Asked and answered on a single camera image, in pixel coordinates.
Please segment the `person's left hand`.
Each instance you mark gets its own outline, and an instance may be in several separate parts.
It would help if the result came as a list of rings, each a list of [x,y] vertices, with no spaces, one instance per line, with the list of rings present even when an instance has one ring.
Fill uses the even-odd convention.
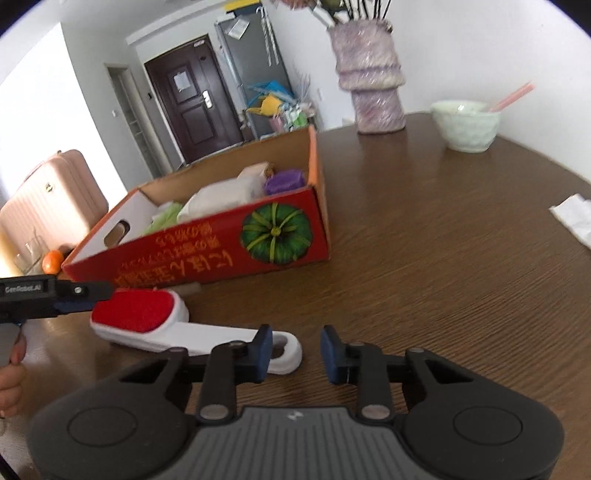
[[[26,367],[23,365],[26,348],[26,337],[20,334],[12,348],[8,365],[1,368],[0,411],[2,418],[13,417],[20,409],[23,382],[26,377]]]

